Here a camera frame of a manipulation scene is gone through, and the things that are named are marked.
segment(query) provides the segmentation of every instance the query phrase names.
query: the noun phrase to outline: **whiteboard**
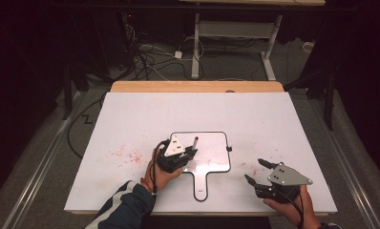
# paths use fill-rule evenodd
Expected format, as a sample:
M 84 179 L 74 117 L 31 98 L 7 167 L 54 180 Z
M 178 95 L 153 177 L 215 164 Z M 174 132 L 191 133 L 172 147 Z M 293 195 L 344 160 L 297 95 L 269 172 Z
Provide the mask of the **whiteboard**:
M 314 211 L 337 212 L 288 93 L 108 93 L 65 211 L 97 212 L 127 180 L 139 182 L 153 149 L 174 132 L 225 133 L 231 168 L 207 175 L 205 201 L 183 173 L 158 194 L 154 215 L 273 215 L 244 178 L 270 185 L 272 170 L 258 158 L 312 179 Z

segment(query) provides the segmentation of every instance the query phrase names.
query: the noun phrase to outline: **robotic hand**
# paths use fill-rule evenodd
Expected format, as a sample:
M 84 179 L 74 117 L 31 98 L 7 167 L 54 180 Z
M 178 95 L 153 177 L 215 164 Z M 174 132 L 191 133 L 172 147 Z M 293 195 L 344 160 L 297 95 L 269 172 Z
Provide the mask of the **robotic hand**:
M 267 169 L 274 170 L 267 178 L 272 183 L 272 186 L 258 184 L 252 177 L 244 175 L 247 182 L 255 188 L 258 198 L 271 198 L 279 203 L 288 203 L 294 201 L 299 195 L 300 185 L 312 184 L 311 179 L 285 166 L 282 162 L 274 164 L 263 159 L 258 160 Z
M 172 174 L 178 168 L 187 165 L 189 160 L 195 156 L 197 149 L 196 144 L 199 138 L 196 136 L 193 146 L 183 147 L 179 139 L 172 135 L 171 139 L 162 141 L 159 145 L 164 146 L 160 149 L 157 157 L 157 164 L 163 171 Z

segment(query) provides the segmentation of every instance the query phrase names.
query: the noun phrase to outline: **white desk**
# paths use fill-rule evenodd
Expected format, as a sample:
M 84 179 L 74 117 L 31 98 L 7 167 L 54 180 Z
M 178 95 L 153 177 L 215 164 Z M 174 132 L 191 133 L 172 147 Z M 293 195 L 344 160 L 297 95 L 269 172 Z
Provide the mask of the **white desk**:
M 325 0 L 180 0 L 183 2 L 223 3 L 223 4 L 249 4 L 249 5 L 276 5 L 276 6 L 301 6 L 314 7 L 323 6 Z M 199 78 L 200 64 L 200 36 L 225 36 L 245 38 L 268 38 L 267 49 L 261 52 L 264 70 L 268 80 L 276 80 L 269 57 L 276 41 L 277 32 L 282 22 L 282 15 L 278 15 L 273 23 L 251 23 L 230 21 L 201 21 L 200 14 L 196 13 L 194 32 L 194 55 L 192 64 L 192 75 L 194 79 Z
M 259 183 L 270 184 L 266 177 L 271 170 L 261 166 L 258 158 L 282 161 L 311 178 L 313 185 L 308 190 L 317 214 L 337 211 L 288 93 L 164 93 L 169 87 L 179 90 L 175 84 L 185 91 L 186 82 L 143 83 L 144 88 L 161 85 L 156 90 L 162 93 L 107 94 L 65 211 L 97 212 L 125 181 L 143 177 L 159 142 L 173 132 L 184 131 L 225 132 L 232 147 L 231 169 L 208 175 L 205 201 L 195 200 L 193 178 L 182 174 L 158 194 L 153 215 L 276 214 L 256 197 L 243 176 L 248 174 Z M 188 83 L 189 88 L 214 87 L 217 83 L 218 87 L 234 89 L 246 82 Z

